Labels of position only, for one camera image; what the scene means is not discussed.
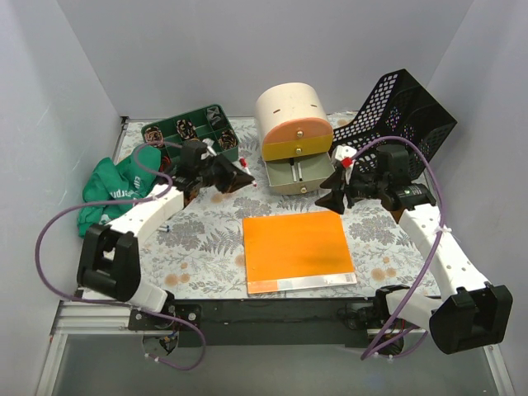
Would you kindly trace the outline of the grey bottom drawer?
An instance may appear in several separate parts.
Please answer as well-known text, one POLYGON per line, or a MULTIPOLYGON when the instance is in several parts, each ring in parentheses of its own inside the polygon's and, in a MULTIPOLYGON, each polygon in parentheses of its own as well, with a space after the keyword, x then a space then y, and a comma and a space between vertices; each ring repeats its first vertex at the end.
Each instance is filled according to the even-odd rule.
POLYGON ((281 195, 316 191, 334 167, 328 153, 265 162, 270 188, 281 195))

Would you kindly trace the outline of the white marker black cap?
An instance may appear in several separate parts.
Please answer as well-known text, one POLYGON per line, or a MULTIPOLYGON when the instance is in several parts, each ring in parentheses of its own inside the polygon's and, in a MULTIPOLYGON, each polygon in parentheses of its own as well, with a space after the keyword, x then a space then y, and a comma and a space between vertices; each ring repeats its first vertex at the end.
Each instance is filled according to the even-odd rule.
POLYGON ((295 161, 293 158, 289 159, 289 164, 290 164, 290 170, 291 170, 293 182, 297 182, 298 177, 297 177, 297 172, 296 172, 296 167, 295 167, 295 161))

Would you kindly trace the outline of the yellow drawer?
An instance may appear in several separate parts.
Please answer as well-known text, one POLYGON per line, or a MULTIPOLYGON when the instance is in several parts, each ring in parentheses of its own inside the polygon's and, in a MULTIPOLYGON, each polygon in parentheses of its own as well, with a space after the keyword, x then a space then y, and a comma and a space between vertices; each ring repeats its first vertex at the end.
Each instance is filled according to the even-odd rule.
POLYGON ((332 144, 332 136, 320 136, 282 143, 263 144, 262 158, 265 162, 287 158, 297 158, 327 152, 332 144))

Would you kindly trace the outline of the orange drawer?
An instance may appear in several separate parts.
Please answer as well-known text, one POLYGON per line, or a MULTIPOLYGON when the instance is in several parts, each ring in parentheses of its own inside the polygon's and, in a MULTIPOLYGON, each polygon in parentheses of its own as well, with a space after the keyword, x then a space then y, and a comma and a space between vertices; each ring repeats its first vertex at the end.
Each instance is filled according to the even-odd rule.
POLYGON ((288 120, 272 127, 264 134, 261 143, 276 144, 326 135, 333 136, 333 128, 327 120, 307 117, 288 120))

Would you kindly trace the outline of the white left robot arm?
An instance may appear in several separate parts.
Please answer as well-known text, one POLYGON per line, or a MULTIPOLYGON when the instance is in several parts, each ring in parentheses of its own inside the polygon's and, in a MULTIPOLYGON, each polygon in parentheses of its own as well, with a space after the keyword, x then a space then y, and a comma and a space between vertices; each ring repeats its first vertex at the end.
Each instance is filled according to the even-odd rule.
POLYGON ((176 311, 167 304, 172 298, 167 291, 142 278, 139 248, 200 189, 213 186, 223 194, 232 193, 255 179, 207 143, 191 139, 181 145, 170 181, 171 185, 155 185, 148 202, 134 205, 109 224, 90 227, 77 273, 80 286, 148 310, 147 320, 159 330, 174 324, 176 311))

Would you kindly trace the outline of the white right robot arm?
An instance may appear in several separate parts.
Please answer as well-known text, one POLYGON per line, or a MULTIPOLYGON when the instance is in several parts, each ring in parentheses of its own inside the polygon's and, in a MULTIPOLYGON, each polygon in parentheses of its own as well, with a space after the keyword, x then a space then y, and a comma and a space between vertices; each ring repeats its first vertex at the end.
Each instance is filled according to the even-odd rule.
POLYGON ((338 145, 332 152, 334 173, 321 187, 329 192, 316 204, 343 214, 357 199, 377 199, 410 237, 425 259, 441 293, 433 299, 413 286, 390 285, 375 294, 374 320, 383 328, 401 319, 428 332, 445 354, 500 343, 506 334, 513 297, 493 285, 469 260, 445 225, 438 202, 423 184, 413 182, 409 153, 399 144, 376 149, 372 173, 359 171, 357 151, 338 145))

